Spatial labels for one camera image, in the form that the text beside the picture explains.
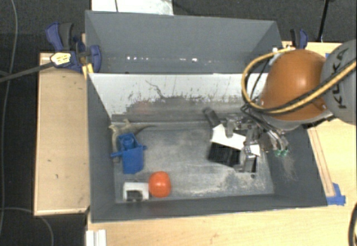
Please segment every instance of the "black cable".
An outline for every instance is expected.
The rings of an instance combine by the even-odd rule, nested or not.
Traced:
[[[22,211],[22,212],[24,212],[24,213],[29,213],[29,214],[32,215],[32,211],[29,210],[29,209],[26,209],[26,208],[3,208],[3,209],[2,209],[2,211],[6,211],[6,210],[7,210],[7,211],[9,211],[9,210],[17,210],[17,211]],[[36,218],[41,219],[41,220],[45,223],[45,225],[47,226],[47,228],[48,228],[48,230],[49,230],[49,232],[50,232],[50,235],[51,235],[51,246],[54,246],[54,244],[55,244],[55,238],[54,238],[54,231],[52,230],[51,225],[49,224],[49,222],[48,222],[46,219],[44,219],[44,218],[41,217],[41,216],[37,216]]]
[[[349,246],[357,245],[357,243],[356,243],[357,237],[355,234],[356,221],[357,221],[357,204],[355,204],[355,207],[352,210],[351,220],[350,220],[350,224],[348,227],[348,245]]]
[[[14,18],[15,18],[15,36],[13,39],[13,46],[12,46],[12,53],[11,53],[11,60],[10,60],[10,67],[9,67],[9,74],[13,71],[14,61],[15,61],[15,53],[16,53],[16,46],[17,46],[17,36],[18,36],[18,17],[17,11],[14,0],[10,0]],[[1,213],[0,213],[0,237],[2,233],[2,226],[4,223],[4,208],[5,208],[5,170],[4,170],[4,141],[5,141],[5,117],[6,117],[6,110],[7,110],[7,100],[10,91],[10,81],[7,82],[6,89],[5,89],[5,96],[4,96],[4,104],[2,110],[2,119],[1,119],[1,144],[0,144],[0,172],[1,172]]]
[[[264,70],[266,69],[268,63],[269,63],[269,61],[266,60],[266,63],[264,64],[262,70],[260,71],[260,73],[259,73],[259,75],[258,75],[258,78],[256,79],[256,81],[255,81],[255,83],[254,83],[254,85],[253,85],[253,89],[252,89],[252,91],[250,92],[250,98],[253,97],[253,93],[254,93],[254,91],[255,91],[255,88],[257,87],[257,84],[258,84],[260,78],[262,77],[262,74],[263,74]]]
[[[14,13],[14,18],[15,18],[15,36],[14,36],[14,40],[13,40],[13,46],[12,46],[12,52],[11,52],[11,60],[10,60],[10,67],[9,67],[9,72],[8,74],[12,74],[13,71],[13,67],[14,67],[14,63],[15,63],[15,54],[16,54],[16,46],[17,46],[17,38],[18,38],[18,17],[17,17],[17,10],[16,10],[16,6],[15,6],[15,2],[14,0],[10,0],[11,1],[11,5],[13,8],[13,13]],[[3,103],[3,112],[2,112],[2,119],[1,119],[1,134],[0,134],[0,160],[1,160],[1,164],[0,164],[0,172],[1,172],[1,207],[0,207],[0,238],[1,238],[1,234],[2,234],[2,229],[3,229],[3,223],[4,223],[4,215],[5,215],[5,211],[9,211],[9,210],[17,210],[17,211],[23,211],[26,213],[30,213],[32,214],[31,210],[28,209],[24,209],[24,208],[6,208],[5,207],[5,171],[4,171],[4,141],[5,141],[5,126],[6,126],[6,111],[7,111],[7,102],[8,102],[8,95],[9,95],[9,91],[10,91],[10,80],[7,80],[7,85],[6,85],[6,90],[5,90],[5,96],[4,96],[4,103]],[[53,230],[51,228],[51,225],[48,223],[48,221],[46,219],[44,219],[43,217],[39,216],[39,218],[46,224],[47,228],[50,231],[51,234],[51,246],[54,246],[54,233]]]
[[[22,77],[24,75],[34,74],[34,73],[37,73],[37,72],[39,72],[41,70],[45,70],[45,69],[48,69],[48,68],[53,67],[53,66],[54,66],[53,63],[48,62],[47,64],[36,66],[36,67],[31,68],[31,69],[20,71],[19,73],[11,74],[11,75],[5,76],[3,78],[0,78],[0,83],[3,83],[3,82],[8,81],[8,80],[12,80],[12,79],[20,78],[20,77]]]

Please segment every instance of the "small white object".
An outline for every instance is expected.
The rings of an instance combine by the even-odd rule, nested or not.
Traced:
[[[107,232],[104,229],[98,231],[87,230],[85,233],[86,246],[107,246]]]
[[[241,150],[244,147],[245,136],[233,133],[231,138],[225,135],[225,128],[222,124],[213,128],[213,135],[211,142],[225,145],[234,149]]]
[[[123,185],[123,200],[128,200],[128,191],[139,191],[142,200],[149,199],[149,184],[147,182],[125,182]]]
[[[71,62],[71,54],[68,52],[57,52],[50,57],[55,65],[68,64]]]
[[[260,146],[259,144],[253,144],[253,145],[250,145],[250,151],[252,152],[252,154],[260,157]]]

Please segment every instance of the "blue clamp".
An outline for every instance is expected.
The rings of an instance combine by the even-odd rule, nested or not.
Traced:
[[[120,144],[120,150],[110,155],[111,158],[122,157],[123,173],[137,173],[144,168],[144,150],[146,146],[138,143],[134,133],[119,135],[117,141]]]
[[[71,23],[59,24],[58,22],[54,22],[45,29],[47,40],[52,44],[55,51],[66,51],[70,54],[70,61],[65,64],[59,65],[52,61],[54,67],[64,67],[81,73],[84,64],[81,63],[80,58],[85,57],[86,63],[92,63],[93,71],[95,73],[99,72],[102,64],[102,55],[99,46],[90,46],[89,51],[86,51],[84,43],[79,38],[71,38],[72,26]]]
[[[303,29],[300,30],[291,29],[290,34],[291,34],[292,45],[296,49],[306,48],[308,43],[308,35]]]
[[[335,189],[335,196],[327,197],[328,205],[341,205],[344,206],[346,203],[346,196],[341,194],[340,187],[338,184],[332,183]]]

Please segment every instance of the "blue plastic object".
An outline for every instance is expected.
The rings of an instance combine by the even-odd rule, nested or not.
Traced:
[[[54,22],[45,29],[47,40],[56,52],[62,51],[64,48],[59,34],[59,26],[58,22]]]
[[[60,35],[60,23],[54,22],[49,25],[46,29],[46,37],[47,40],[54,47],[56,52],[60,52],[64,50],[64,45]],[[77,37],[73,37],[73,42],[76,43],[77,53],[75,51],[67,51],[71,53],[71,62],[65,65],[54,65],[54,67],[64,67],[66,69],[74,70],[78,73],[82,72],[83,64],[80,63],[79,57],[81,56],[90,56],[91,63],[93,65],[93,71],[95,73],[99,72],[100,66],[102,65],[102,55],[100,53],[100,49],[98,45],[92,45],[89,47],[89,53],[86,53],[86,48],[84,43]]]
[[[335,189],[335,196],[327,197],[328,205],[341,205],[344,206],[346,203],[346,196],[341,194],[340,187],[338,184],[332,183]]]
[[[121,157],[123,161],[123,173],[137,173],[144,168],[144,150],[146,146],[138,143],[133,133],[119,135],[121,148],[119,152],[112,153],[111,158]]]

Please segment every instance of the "gray box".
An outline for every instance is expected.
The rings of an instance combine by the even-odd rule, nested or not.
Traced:
[[[202,110],[222,118],[239,111],[239,73],[281,44],[275,22],[86,12],[86,40],[103,55],[101,73],[88,80],[92,222],[327,205],[303,129],[287,135],[289,156],[264,153],[254,176],[206,160],[210,127]],[[123,175],[109,157],[108,126],[124,118],[152,125],[137,135],[148,148],[135,175]],[[161,170],[170,175],[170,196],[122,201],[124,181],[147,181]]]

